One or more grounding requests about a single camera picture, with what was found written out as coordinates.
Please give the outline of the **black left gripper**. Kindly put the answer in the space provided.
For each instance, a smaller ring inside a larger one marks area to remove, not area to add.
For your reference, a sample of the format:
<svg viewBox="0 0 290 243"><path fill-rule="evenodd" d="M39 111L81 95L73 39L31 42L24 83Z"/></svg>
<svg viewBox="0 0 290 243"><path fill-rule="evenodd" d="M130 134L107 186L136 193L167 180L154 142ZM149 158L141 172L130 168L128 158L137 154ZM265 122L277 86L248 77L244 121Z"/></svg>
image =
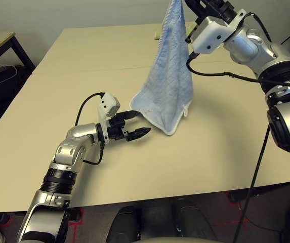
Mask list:
<svg viewBox="0 0 290 243"><path fill-rule="evenodd" d="M121 112L120 115L115 115L108 120L107 133L108 138L111 140L126 139L127 141L133 141L139 139L151 131L151 128L139 128L132 132L125 130L125 120L133 119L140 116L141 113L135 110L129 110Z"/></svg>

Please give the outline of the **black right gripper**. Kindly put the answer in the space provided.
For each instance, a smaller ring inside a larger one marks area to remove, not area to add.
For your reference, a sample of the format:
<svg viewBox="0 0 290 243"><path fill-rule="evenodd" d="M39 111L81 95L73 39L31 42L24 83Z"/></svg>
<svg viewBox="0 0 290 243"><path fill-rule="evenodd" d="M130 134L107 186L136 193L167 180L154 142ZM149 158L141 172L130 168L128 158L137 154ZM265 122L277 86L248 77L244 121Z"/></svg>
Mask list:
<svg viewBox="0 0 290 243"><path fill-rule="evenodd" d="M227 24L236 17L234 6L223 0L185 0L187 7L197 16L195 23L201 25L208 16L222 19Z"/></svg>

